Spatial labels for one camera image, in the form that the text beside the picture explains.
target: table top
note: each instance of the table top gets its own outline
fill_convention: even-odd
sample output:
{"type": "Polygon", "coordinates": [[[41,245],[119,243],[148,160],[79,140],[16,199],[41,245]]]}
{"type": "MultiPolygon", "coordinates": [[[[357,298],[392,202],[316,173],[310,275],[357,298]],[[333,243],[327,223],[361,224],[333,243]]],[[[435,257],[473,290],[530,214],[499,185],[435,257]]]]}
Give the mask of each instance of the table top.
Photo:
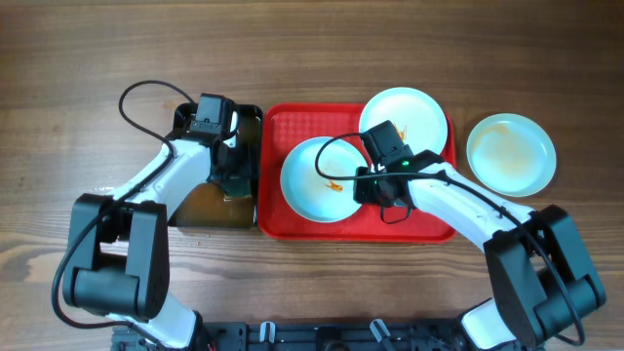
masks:
{"type": "MultiPolygon", "coordinates": [[[[264,110],[415,87],[452,118],[458,169],[473,180],[471,129],[497,112],[531,118],[559,163],[545,190],[518,202],[573,216],[608,295],[583,320],[586,347],[624,346],[622,2],[48,2],[0,7],[0,350],[109,346],[110,330],[77,331],[54,316],[50,283],[73,202],[123,184],[160,148],[117,112],[142,79],[264,110]]],[[[181,102],[145,88],[127,111],[164,134],[181,102]]],[[[172,293],[207,321],[454,317],[491,296],[485,259],[461,236],[296,243],[171,228],[170,250],[172,293]]]]}

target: wooden table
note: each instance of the wooden table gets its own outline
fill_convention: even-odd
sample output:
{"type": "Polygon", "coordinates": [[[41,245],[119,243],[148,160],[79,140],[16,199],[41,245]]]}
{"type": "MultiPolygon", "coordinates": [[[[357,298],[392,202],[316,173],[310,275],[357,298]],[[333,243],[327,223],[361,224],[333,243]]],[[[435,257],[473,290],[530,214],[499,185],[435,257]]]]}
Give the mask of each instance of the wooden table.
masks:
{"type": "MultiPolygon", "coordinates": [[[[416,87],[454,121],[458,168],[473,179],[464,145],[475,124],[530,117],[555,143],[558,171],[518,200],[572,214],[608,295],[584,320],[586,345],[624,346],[621,2],[27,2],[0,8],[0,349],[109,346],[110,330],[53,315],[50,282],[76,198],[119,186],[159,149],[117,112],[121,92],[148,78],[264,109],[416,87]]],[[[180,102],[145,88],[127,111],[164,134],[180,102]]],[[[170,230],[171,291],[207,321],[453,317],[491,295],[483,256],[460,236],[418,246],[195,234],[170,230]]]]}

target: plate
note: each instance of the plate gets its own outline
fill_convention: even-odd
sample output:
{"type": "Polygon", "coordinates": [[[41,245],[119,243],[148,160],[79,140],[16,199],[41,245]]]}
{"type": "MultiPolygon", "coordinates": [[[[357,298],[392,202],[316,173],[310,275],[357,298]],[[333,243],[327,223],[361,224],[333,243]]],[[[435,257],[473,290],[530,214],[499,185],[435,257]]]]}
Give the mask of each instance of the plate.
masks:
{"type": "Polygon", "coordinates": [[[414,155],[423,150],[440,154],[448,137],[447,118],[440,105],[412,88],[392,88],[374,96],[360,117],[360,133],[390,121],[414,155]]]}
{"type": "Polygon", "coordinates": [[[508,196],[540,191],[557,167],[555,146],[546,132],[527,117],[512,113],[479,122],[468,136],[466,153],[477,178],[508,196]]]}
{"type": "MultiPolygon", "coordinates": [[[[313,137],[296,146],[280,173],[289,206],[304,218],[323,223],[343,220],[362,206],[353,200],[353,180],[325,179],[314,168],[317,153],[329,139],[313,137]]],[[[354,176],[358,167],[366,166],[364,156],[344,140],[331,143],[319,159],[321,171],[331,176],[354,176]]]]}

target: wire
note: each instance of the wire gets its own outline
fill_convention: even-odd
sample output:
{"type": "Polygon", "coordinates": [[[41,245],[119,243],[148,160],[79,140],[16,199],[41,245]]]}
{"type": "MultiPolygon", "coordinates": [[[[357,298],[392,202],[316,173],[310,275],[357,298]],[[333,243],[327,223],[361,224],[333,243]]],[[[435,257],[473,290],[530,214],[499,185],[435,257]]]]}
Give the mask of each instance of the wire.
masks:
{"type": "Polygon", "coordinates": [[[328,140],[325,144],[323,144],[323,146],[321,146],[321,149],[319,150],[319,153],[316,155],[316,159],[314,161],[314,167],[316,169],[316,172],[319,174],[319,176],[322,176],[331,180],[363,180],[363,179],[385,178],[389,176],[408,176],[410,180],[437,179],[437,180],[446,182],[448,184],[452,184],[457,187],[460,187],[466,190],[467,192],[471,193],[472,195],[476,196],[479,200],[485,202],[487,205],[489,205],[490,207],[498,211],[501,215],[504,215],[505,217],[507,217],[507,219],[509,219],[512,223],[514,223],[518,227],[518,230],[521,232],[521,234],[524,237],[526,237],[530,241],[530,244],[533,246],[537,254],[539,254],[542,257],[542,259],[544,260],[544,263],[548,267],[548,270],[553,275],[553,278],[555,279],[555,283],[557,284],[559,291],[564,297],[565,305],[567,306],[567,309],[569,310],[570,318],[572,322],[574,323],[574,326],[576,327],[578,340],[572,340],[561,334],[556,334],[554,335],[554,337],[573,346],[581,346],[585,342],[585,331],[583,329],[583,324],[581,323],[581,319],[578,316],[576,307],[572,303],[572,299],[569,296],[566,285],[564,284],[564,280],[562,279],[561,275],[557,271],[557,268],[555,267],[555,264],[553,263],[553,261],[548,257],[548,255],[546,254],[546,251],[542,248],[541,244],[539,244],[537,239],[533,238],[533,236],[528,232],[528,230],[523,226],[522,223],[520,223],[520,221],[517,218],[515,218],[512,214],[510,214],[504,207],[498,206],[496,203],[491,201],[490,198],[488,198],[487,196],[483,195],[479,191],[473,189],[472,187],[462,182],[459,182],[457,180],[450,178],[444,171],[436,173],[436,174],[396,172],[396,173],[384,173],[384,174],[376,174],[376,175],[353,175],[353,176],[334,176],[334,175],[326,175],[323,172],[321,172],[319,168],[319,159],[321,158],[321,153],[323,152],[323,150],[325,150],[325,148],[328,145],[330,145],[332,142],[338,139],[342,139],[345,137],[360,136],[360,135],[361,133],[347,133],[347,134],[343,134],[340,136],[335,136],[331,138],[330,140],[328,140]]]}
{"type": "Polygon", "coordinates": [[[163,161],[163,163],[160,164],[148,176],[146,176],[144,180],[142,180],[137,185],[135,185],[126,194],[122,195],[120,198],[118,198],[117,200],[113,201],[112,204],[110,204],[103,211],[101,211],[96,217],[94,217],[82,229],[82,231],[80,231],[80,233],[76,236],[76,239],[69,245],[67,251],[65,252],[65,255],[63,256],[62,260],[60,261],[60,264],[58,265],[58,268],[57,268],[57,273],[55,274],[55,278],[54,278],[54,280],[52,282],[52,308],[53,308],[53,310],[55,311],[55,314],[57,315],[57,317],[60,320],[62,320],[67,325],[69,325],[70,327],[73,327],[73,328],[84,329],[84,330],[92,330],[92,329],[108,328],[108,327],[128,327],[128,328],[135,329],[134,324],[132,322],[128,322],[128,321],[115,321],[115,322],[103,322],[103,323],[85,324],[85,323],[80,323],[80,322],[76,322],[76,321],[72,320],[67,315],[65,315],[63,313],[63,311],[60,309],[60,304],[59,304],[59,287],[60,287],[60,279],[62,278],[63,272],[64,272],[65,268],[67,267],[67,264],[69,263],[69,260],[71,259],[71,257],[74,255],[74,253],[78,249],[78,246],[80,246],[80,243],[82,243],[82,241],[87,237],[89,232],[96,225],[98,225],[104,218],[106,218],[107,216],[111,215],[115,210],[117,210],[121,205],[123,205],[126,200],[128,200],[129,198],[131,198],[132,196],[137,194],[144,185],[149,183],[155,176],[157,176],[159,173],[161,173],[172,162],[172,160],[175,157],[175,151],[176,150],[174,149],[174,146],[167,139],[165,139],[164,137],[159,136],[156,133],[154,133],[154,132],[144,128],[143,126],[137,124],[135,121],[131,120],[126,115],[126,112],[124,112],[123,105],[124,105],[124,99],[126,98],[126,95],[130,91],[132,91],[134,88],[137,88],[137,87],[140,87],[140,86],[144,86],[144,85],[149,85],[149,84],[161,85],[161,86],[165,86],[165,87],[171,88],[171,89],[175,90],[176,92],[182,94],[191,103],[195,103],[195,101],[193,101],[193,99],[187,93],[185,93],[183,90],[181,90],[180,88],[174,86],[173,84],[170,84],[170,83],[167,83],[167,82],[163,82],[163,81],[158,81],[158,80],[146,80],[146,81],[141,81],[141,82],[134,83],[130,87],[128,87],[124,91],[124,93],[122,93],[122,95],[119,97],[119,113],[121,114],[122,118],[124,120],[126,120],[126,122],[128,122],[131,126],[133,126],[133,127],[137,128],[138,130],[140,130],[140,131],[142,131],[142,132],[144,132],[144,133],[146,133],[146,134],[148,134],[148,135],[150,135],[152,137],[155,137],[155,138],[159,139],[160,141],[162,141],[165,145],[167,145],[167,148],[169,149],[169,153],[167,154],[167,157],[163,161]]]}

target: wooden surface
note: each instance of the wooden surface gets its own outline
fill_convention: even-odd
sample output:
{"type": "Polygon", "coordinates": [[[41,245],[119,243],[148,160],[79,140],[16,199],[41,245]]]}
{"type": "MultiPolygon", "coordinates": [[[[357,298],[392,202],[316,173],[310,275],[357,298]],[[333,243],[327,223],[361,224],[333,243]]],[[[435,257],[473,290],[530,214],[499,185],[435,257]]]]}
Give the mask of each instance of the wooden surface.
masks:
{"type": "MultiPolygon", "coordinates": [[[[584,320],[586,347],[624,346],[622,2],[49,2],[0,7],[0,350],[108,347],[110,330],[57,320],[50,282],[76,198],[119,186],[159,149],[117,113],[121,92],[148,78],[263,109],[416,87],[453,119],[458,168],[473,179],[472,127],[495,112],[530,117],[555,143],[558,171],[519,201],[573,215],[608,296],[584,320]]],[[[127,110],[164,134],[179,102],[146,88],[127,110]]],[[[207,321],[452,317],[491,294],[462,237],[293,243],[172,228],[170,240],[171,291],[207,321]]]]}

